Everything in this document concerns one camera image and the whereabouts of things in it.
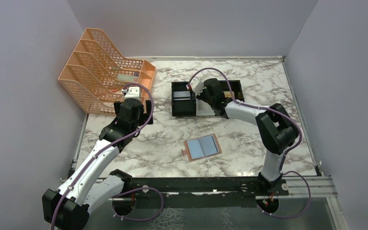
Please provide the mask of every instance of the white marble tabletop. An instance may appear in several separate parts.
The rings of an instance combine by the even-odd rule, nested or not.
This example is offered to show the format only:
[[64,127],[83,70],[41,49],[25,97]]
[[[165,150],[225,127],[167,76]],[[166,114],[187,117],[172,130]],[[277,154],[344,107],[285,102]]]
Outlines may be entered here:
[[[171,115],[171,82],[188,81],[197,70],[215,67],[230,80],[240,80],[245,101],[251,104],[281,103],[290,116],[300,124],[294,100],[279,60],[227,60],[227,61],[152,61],[157,68],[152,89],[155,100],[154,124],[145,127],[111,162],[101,177],[120,169],[135,177],[204,177],[204,176],[256,176],[263,167],[265,147],[257,126],[239,120],[219,117],[177,118]],[[206,70],[201,80],[223,78]],[[102,128],[113,116],[88,116],[77,167],[87,158]],[[222,153],[189,162],[183,156],[184,140],[215,133]],[[303,175],[315,175],[305,138],[291,151],[284,171],[295,170]]]

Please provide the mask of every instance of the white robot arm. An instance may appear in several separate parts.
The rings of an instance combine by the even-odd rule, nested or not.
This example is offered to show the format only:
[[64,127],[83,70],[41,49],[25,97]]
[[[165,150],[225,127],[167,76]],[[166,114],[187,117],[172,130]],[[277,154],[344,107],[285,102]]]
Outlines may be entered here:
[[288,116],[284,107],[281,104],[268,106],[271,111],[276,112],[275,114],[260,109],[260,106],[251,106],[226,98],[221,84],[216,78],[208,79],[205,82],[193,78],[188,89],[194,92],[197,99],[208,103],[215,115],[226,119],[238,119],[259,127],[263,144],[267,148],[265,163],[259,177],[264,186],[271,189],[281,179],[285,153],[299,135],[297,127],[288,119],[278,115],[282,113]]
[[[145,121],[153,123],[151,112],[144,113],[140,91],[139,87],[130,87],[124,92],[124,102],[114,103],[117,117],[103,128],[87,159],[56,191],[47,189],[43,194],[43,213],[47,222],[52,223],[54,219],[55,226],[60,229],[82,229],[99,205],[122,191],[123,178],[115,175],[108,176],[100,184],[95,181],[132,141],[138,126]],[[146,101],[146,107],[151,108],[150,101]]]

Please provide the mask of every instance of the purple cable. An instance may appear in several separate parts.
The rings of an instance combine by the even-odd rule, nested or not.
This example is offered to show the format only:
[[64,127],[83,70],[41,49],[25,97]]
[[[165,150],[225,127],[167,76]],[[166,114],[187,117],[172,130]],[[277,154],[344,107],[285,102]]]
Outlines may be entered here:
[[[154,102],[153,102],[153,97],[151,96],[150,92],[148,89],[146,89],[146,87],[144,87],[143,85],[139,84],[139,83],[129,83],[129,84],[126,84],[123,88],[126,89],[128,86],[131,86],[131,85],[136,85],[136,86],[139,86],[141,87],[148,95],[149,95],[149,98],[150,98],[150,101],[151,101],[151,110],[150,110],[150,115],[149,115],[149,118],[146,120],[146,122],[140,127],[138,128],[137,130],[135,130],[134,132],[122,137],[122,138],[119,138],[118,140],[110,143],[109,145],[103,147],[101,150],[99,150],[95,156],[98,157],[102,152],[104,152],[105,150],[107,150],[109,147],[113,146],[114,144],[126,139],[126,138],[129,138],[133,135],[135,135],[136,133],[140,132],[149,122],[150,122],[150,119],[151,117],[153,116],[153,109],[154,109]],[[84,167],[81,169],[80,173],[75,177],[74,181],[71,182],[70,186],[71,187],[74,187],[74,185],[77,183],[77,181],[79,180],[79,178],[84,174],[84,172],[87,170],[87,168],[91,165],[91,163],[95,160],[95,158],[91,158],[88,163],[86,165],[84,165]],[[61,196],[60,200],[58,201],[57,203],[57,206],[56,208],[54,209],[54,213],[53,213],[53,218],[51,219],[51,230],[54,230],[54,227],[55,227],[55,222],[56,222],[56,217],[57,217],[57,213],[58,213],[58,210],[60,209],[60,206],[61,206],[61,203],[63,202],[63,200],[66,198],[67,194],[70,192],[69,189],[67,189],[63,196]]]
[[152,219],[156,218],[158,215],[160,215],[161,211],[163,211],[163,207],[164,207],[164,200],[163,200],[163,195],[162,195],[162,194],[161,194],[157,189],[155,189],[155,188],[150,188],[150,187],[146,187],[146,188],[144,188],[144,187],[142,187],[142,188],[135,188],[135,189],[132,189],[132,190],[130,190],[130,191],[127,191],[127,192],[124,192],[124,193],[121,193],[121,194],[115,195],[115,196],[113,196],[113,197],[124,196],[124,195],[126,195],[126,194],[133,193],[133,192],[140,191],[140,190],[145,190],[145,189],[153,190],[153,191],[155,191],[156,193],[158,193],[158,194],[159,194],[159,196],[160,196],[160,199],[161,199],[161,207],[160,207],[159,211],[158,211],[154,216],[152,216],[152,217],[150,217],[150,218],[145,218],[145,219],[136,219],[136,218],[129,218],[129,217],[125,217],[125,216],[120,216],[120,215],[118,215],[118,214],[116,213],[115,208],[114,208],[114,206],[112,205],[112,210],[113,210],[113,211],[114,211],[114,213],[115,213],[115,214],[114,214],[114,217],[119,217],[119,218],[121,218],[122,220],[123,220],[123,219],[127,219],[127,220],[133,220],[133,221],[148,221],[148,220],[152,220]]
[[224,74],[222,71],[220,71],[219,69],[216,69],[216,68],[213,68],[213,67],[207,67],[207,68],[203,68],[203,69],[198,70],[198,71],[197,71],[197,72],[196,72],[196,73],[195,73],[195,74],[190,78],[190,80],[188,81],[188,85],[187,85],[187,86],[188,86],[188,87],[190,86],[190,82],[193,80],[193,78],[194,78],[194,77],[196,77],[196,75],[197,75],[198,73],[200,73],[201,71],[207,70],[207,69],[215,70],[215,71],[217,71],[218,73],[220,73],[220,74],[223,76],[223,78],[226,80],[226,83],[228,84],[228,88],[229,88],[229,92],[230,92],[230,95],[231,95],[231,97],[232,97],[232,100],[233,100],[236,104],[243,105],[243,106],[246,106],[246,107],[249,107],[249,108],[252,108],[252,109],[263,109],[263,110],[268,110],[268,111],[270,111],[270,112],[272,112],[272,113],[278,114],[278,115],[280,115],[280,116],[284,117],[285,119],[289,120],[289,121],[293,124],[293,126],[297,128],[298,133],[299,133],[299,140],[297,141],[297,143],[296,143],[295,145],[293,145],[293,146],[291,146],[290,148],[286,149],[286,151],[284,152],[284,158],[287,156],[288,152],[290,152],[291,150],[295,149],[295,147],[297,147],[297,146],[301,143],[301,141],[302,141],[302,132],[301,132],[301,129],[299,128],[299,126],[297,125],[297,123],[296,123],[293,119],[291,119],[290,117],[286,116],[285,114],[283,114],[283,113],[281,113],[281,112],[278,112],[278,111],[276,111],[276,110],[274,110],[274,109],[272,109],[272,108],[269,108],[269,107],[259,107],[259,106],[255,106],[255,105],[251,105],[251,104],[242,103],[242,102],[237,101],[237,100],[235,99],[234,94],[233,94],[232,87],[230,86],[230,83],[229,83],[228,78],[227,78],[227,77],[225,76],[225,74]]
[[308,203],[307,203],[307,206],[305,206],[305,208],[304,208],[301,212],[299,212],[298,214],[295,214],[295,215],[293,215],[293,216],[289,216],[289,217],[277,216],[277,215],[274,215],[274,214],[272,214],[272,213],[265,212],[265,211],[263,211],[263,209],[262,209],[260,206],[257,206],[258,208],[260,208],[260,209],[261,209],[262,213],[264,213],[264,214],[266,214],[266,215],[268,215],[268,216],[274,217],[274,218],[279,218],[279,219],[292,219],[292,218],[296,218],[296,217],[301,216],[302,214],[304,214],[304,213],[308,210],[308,208],[310,207],[310,204],[311,204],[311,190],[310,190],[310,186],[308,185],[307,180],[305,180],[305,178],[304,178],[303,176],[301,176],[301,174],[299,174],[299,173],[298,173],[298,172],[296,172],[296,171],[288,171],[288,172],[286,172],[286,173],[285,173],[285,174],[283,174],[283,175],[285,176],[285,175],[289,174],[290,172],[291,172],[291,173],[295,173],[295,174],[297,174],[299,177],[301,177],[301,178],[302,178],[302,180],[304,181],[305,185],[307,186],[307,189],[308,189]]

